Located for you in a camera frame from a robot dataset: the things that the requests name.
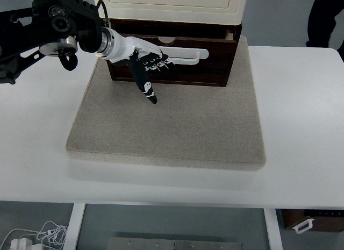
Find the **dark clothing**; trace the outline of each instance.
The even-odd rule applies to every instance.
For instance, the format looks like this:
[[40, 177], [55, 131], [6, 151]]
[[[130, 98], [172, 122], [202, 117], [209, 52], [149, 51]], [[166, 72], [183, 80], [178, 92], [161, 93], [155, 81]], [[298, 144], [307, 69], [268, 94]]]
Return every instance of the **dark clothing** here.
[[[309, 20], [307, 47], [328, 47], [336, 17], [344, 9], [344, 0], [315, 0]], [[344, 41], [338, 49], [344, 59]]]

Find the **dark wooden box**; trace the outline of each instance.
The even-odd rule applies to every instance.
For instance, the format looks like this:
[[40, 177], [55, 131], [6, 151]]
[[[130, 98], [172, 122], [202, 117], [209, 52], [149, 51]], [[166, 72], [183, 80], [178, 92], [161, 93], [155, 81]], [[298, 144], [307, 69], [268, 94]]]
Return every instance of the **dark wooden box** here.
[[[176, 65], [177, 73], [154, 75], [155, 83], [206, 85], [225, 87], [232, 68], [242, 26], [156, 22], [143, 20], [111, 19], [111, 27], [119, 34], [134, 36], [158, 46], [204, 48], [207, 59], [196, 65]], [[171, 43], [163, 43], [158, 37], [172, 37]], [[108, 61], [111, 78], [115, 81], [133, 81], [127, 66], [117, 67]]]
[[301, 222], [312, 218], [313, 228], [310, 231], [341, 232], [344, 231], [344, 217], [324, 217], [305, 215], [305, 210], [282, 210], [284, 227], [291, 230]]

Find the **white tabletop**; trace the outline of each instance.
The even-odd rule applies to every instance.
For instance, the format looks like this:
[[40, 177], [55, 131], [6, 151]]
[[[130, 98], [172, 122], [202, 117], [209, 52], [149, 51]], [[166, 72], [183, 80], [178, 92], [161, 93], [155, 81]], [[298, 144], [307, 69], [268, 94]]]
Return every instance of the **white tabletop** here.
[[344, 64], [322, 48], [249, 47], [267, 162], [256, 172], [70, 158], [96, 57], [56, 58], [0, 84], [0, 200], [344, 208]]

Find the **black cable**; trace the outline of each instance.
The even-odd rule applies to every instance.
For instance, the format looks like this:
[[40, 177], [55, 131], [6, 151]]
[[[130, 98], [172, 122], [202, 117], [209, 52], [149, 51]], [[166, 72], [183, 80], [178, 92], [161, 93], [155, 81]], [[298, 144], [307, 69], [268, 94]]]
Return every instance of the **black cable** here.
[[98, 1], [97, 9], [99, 9], [101, 6], [103, 7], [104, 14], [105, 14], [105, 27], [110, 28], [110, 19], [109, 19], [109, 16], [108, 16], [108, 11], [106, 9], [106, 5], [105, 5], [103, 0], [99, 0]]

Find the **beige mat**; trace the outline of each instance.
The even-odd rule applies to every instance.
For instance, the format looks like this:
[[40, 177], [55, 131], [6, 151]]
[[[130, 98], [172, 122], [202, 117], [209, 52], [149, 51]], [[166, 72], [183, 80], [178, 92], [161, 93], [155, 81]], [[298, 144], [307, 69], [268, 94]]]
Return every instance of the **beige mat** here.
[[257, 170], [264, 145], [247, 40], [225, 88], [114, 82], [99, 60], [67, 142], [70, 156], [158, 166]]

